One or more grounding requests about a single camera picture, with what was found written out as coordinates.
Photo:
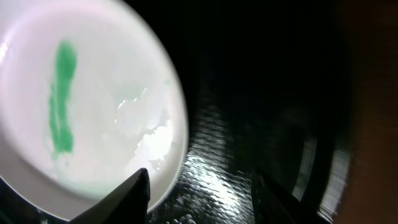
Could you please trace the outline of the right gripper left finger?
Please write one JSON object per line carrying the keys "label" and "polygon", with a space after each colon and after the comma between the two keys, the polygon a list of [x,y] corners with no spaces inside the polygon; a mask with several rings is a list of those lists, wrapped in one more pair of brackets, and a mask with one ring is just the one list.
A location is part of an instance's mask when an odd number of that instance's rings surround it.
{"label": "right gripper left finger", "polygon": [[69,224],[147,223],[150,178],[141,168]]}

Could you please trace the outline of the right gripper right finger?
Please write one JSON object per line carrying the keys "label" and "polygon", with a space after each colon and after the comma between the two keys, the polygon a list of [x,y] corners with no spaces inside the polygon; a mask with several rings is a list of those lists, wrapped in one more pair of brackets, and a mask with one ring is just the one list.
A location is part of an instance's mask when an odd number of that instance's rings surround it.
{"label": "right gripper right finger", "polygon": [[251,197],[256,224],[328,224],[316,212],[305,208],[292,194],[262,170],[255,170]]}

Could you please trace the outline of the white plate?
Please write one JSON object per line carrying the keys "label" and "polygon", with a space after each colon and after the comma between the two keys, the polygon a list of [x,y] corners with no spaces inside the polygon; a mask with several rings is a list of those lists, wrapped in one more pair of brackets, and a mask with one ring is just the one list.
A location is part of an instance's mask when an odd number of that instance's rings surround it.
{"label": "white plate", "polygon": [[145,168],[153,211],[187,145],[177,72],[133,8],[1,2],[1,178],[18,196],[72,220]]}

